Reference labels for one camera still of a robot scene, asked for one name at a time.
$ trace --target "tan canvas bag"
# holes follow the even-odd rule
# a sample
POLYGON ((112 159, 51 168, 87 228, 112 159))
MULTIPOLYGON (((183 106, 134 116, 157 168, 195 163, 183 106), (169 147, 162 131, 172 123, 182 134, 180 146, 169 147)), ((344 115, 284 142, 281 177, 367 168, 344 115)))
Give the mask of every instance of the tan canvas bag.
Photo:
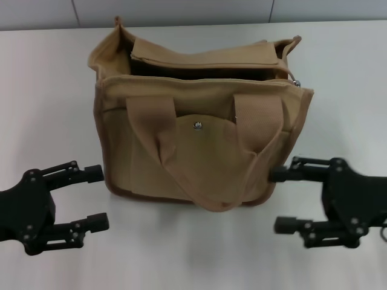
POLYGON ((287 67, 300 40, 182 54, 116 18, 88 62, 110 191, 210 211, 266 201, 269 169, 290 154, 313 95, 287 67))

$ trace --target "wall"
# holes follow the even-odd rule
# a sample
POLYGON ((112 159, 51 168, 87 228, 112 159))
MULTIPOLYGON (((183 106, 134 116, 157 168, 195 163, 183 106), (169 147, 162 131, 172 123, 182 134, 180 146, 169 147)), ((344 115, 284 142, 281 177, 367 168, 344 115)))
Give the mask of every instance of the wall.
POLYGON ((0 30, 387 19, 385 0, 2 0, 0 30))

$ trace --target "bag handle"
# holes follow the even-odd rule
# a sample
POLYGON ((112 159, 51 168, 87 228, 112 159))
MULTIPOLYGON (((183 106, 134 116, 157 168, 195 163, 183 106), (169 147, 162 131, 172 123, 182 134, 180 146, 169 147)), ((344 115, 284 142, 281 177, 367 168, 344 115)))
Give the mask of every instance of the bag handle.
POLYGON ((227 211, 242 203, 251 183, 251 173, 276 145, 284 124, 282 100, 278 96, 237 94, 234 101, 238 143, 242 150, 260 153, 250 163, 236 199, 220 202, 201 194, 177 163, 177 118, 173 97, 151 95, 126 99, 129 122, 148 154, 164 167, 194 203, 209 211, 227 211))

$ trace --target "robotic arm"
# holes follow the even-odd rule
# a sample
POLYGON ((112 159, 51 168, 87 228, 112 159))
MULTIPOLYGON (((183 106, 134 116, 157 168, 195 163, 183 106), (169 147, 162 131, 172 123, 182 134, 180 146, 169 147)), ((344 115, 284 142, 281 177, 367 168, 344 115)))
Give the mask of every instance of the robotic arm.
POLYGON ((271 182, 307 180, 322 183, 322 205, 328 221, 313 222, 277 217, 275 233, 299 232, 306 248, 345 246, 357 248, 370 227, 387 227, 387 178, 356 173, 341 158, 319 160, 294 157, 289 168, 272 170, 271 182))
POLYGON ((83 247, 87 231, 95 233, 109 228, 106 213, 68 224, 54 224, 55 203, 50 191, 97 181, 103 181, 100 165, 80 170, 76 161, 25 172, 19 184, 0 192, 0 241, 18 240, 31 256, 43 251, 83 247))

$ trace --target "white table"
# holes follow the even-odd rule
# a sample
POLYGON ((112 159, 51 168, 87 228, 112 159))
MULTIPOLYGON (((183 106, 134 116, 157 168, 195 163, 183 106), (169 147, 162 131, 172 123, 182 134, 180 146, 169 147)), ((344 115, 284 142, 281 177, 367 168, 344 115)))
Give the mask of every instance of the white table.
MULTIPOLYGON (((71 160, 81 167, 102 163, 92 113, 95 73, 86 60, 110 31, 0 33, 0 190, 15 185, 30 168, 71 160)), ((342 156, 360 173, 387 176, 387 21, 131 31, 187 53, 301 35, 290 68, 316 93, 291 155, 342 156)), ((278 215, 324 220, 318 184, 281 184, 264 205, 221 214, 130 201, 111 195, 102 182, 65 187, 53 197, 57 222, 106 211, 111 229, 87 234, 81 250, 34 257, 19 242, 1 243, 1 289, 387 287, 387 245, 378 230, 356 250, 306 250, 297 235, 273 234, 278 215)))

